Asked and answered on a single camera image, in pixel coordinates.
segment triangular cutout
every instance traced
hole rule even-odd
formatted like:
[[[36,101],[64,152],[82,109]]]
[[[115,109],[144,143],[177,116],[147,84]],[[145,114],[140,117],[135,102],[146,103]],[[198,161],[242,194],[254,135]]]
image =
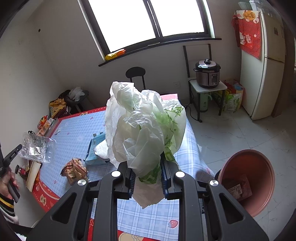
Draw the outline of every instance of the triangular cutout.
[[[76,196],[76,193],[72,193],[70,197],[62,204],[62,206],[52,216],[54,221],[64,224],[68,223]]]
[[[241,213],[233,206],[233,204],[228,200],[228,198],[223,194],[219,194],[226,220],[228,224],[236,223],[243,219]]]

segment window pane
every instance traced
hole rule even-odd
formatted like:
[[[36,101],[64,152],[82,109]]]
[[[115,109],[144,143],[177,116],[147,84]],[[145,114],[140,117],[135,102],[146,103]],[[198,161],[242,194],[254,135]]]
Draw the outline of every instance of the window pane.
[[[151,0],[163,36],[204,32],[196,0]]]
[[[111,52],[155,38],[142,0],[89,0]]]

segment chair backrest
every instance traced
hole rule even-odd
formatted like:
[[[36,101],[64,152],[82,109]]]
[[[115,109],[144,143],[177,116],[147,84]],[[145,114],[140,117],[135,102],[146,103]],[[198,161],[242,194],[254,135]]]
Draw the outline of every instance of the chair backrest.
[[[132,78],[133,77],[137,77],[137,76],[141,76],[142,77],[142,81],[143,81],[143,87],[144,87],[144,90],[146,89],[146,86],[145,86],[145,81],[144,81],[144,75],[146,73],[146,70],[144,68],[141,68],[141,67],[132,67],[130,69],[128,69],[126,71],[126,77],[129,78],[132,81]]]

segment person's hand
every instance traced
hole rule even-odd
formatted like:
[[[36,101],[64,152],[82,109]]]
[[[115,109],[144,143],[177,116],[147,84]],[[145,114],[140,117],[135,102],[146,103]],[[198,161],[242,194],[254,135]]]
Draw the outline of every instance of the person's hand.
[[[2,176],[0,178],[0,193],[4,196],[7,197],[9,199],[13,199],[11,194],[8,191],[8,187],[7,184],[9,183],[9,180],[12,181],[13,185],[16,186],[17,189],[19,189],[19,186],[17,184],[17,181],[15,179],[15,174],[11,171],[11,169],[9,168],[9,170],[4,174],[4,176]]]

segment power outlet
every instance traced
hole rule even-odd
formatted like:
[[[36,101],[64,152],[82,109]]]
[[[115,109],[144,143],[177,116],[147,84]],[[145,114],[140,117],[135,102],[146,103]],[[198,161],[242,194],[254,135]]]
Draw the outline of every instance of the power outlet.
[[[179,89],[180,88],[180,82],[174,82],[173,84],[175,85],[175,88],[176,89]]]

